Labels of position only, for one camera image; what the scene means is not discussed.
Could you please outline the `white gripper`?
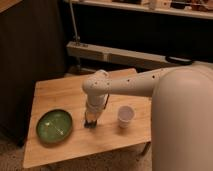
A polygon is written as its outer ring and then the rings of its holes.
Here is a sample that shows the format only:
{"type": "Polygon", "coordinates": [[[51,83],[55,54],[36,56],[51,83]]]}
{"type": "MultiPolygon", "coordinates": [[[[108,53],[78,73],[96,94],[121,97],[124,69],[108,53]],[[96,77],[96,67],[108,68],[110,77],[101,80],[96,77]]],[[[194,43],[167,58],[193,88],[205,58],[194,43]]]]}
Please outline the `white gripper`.
{"type": "Polygon", "coordinates": [[[98,118],[102,114],[102,108],[100,106],[93,106],[90,104],[86,105],[86,112],[85,112],[85,121],[84,121],[84,127],[89,128],[90,127],[90,122],[93,121],[92,123],[92,128],[96,128],[97,123],[98,123],[98,118]]]}

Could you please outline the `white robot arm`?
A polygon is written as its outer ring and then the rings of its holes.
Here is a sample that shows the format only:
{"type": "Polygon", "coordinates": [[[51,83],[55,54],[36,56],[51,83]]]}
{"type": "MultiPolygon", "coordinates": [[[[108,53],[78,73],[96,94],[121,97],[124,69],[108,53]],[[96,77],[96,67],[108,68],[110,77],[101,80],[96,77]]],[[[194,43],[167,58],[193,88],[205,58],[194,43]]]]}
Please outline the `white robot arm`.
{"type": "Polygon", "coordinates": [[[82,89],[87,122],[99,118],[108,94],[151,99],[153,171],[213,171],[213,68],[192,64],[117,79],[99,70],[82,89]]]}

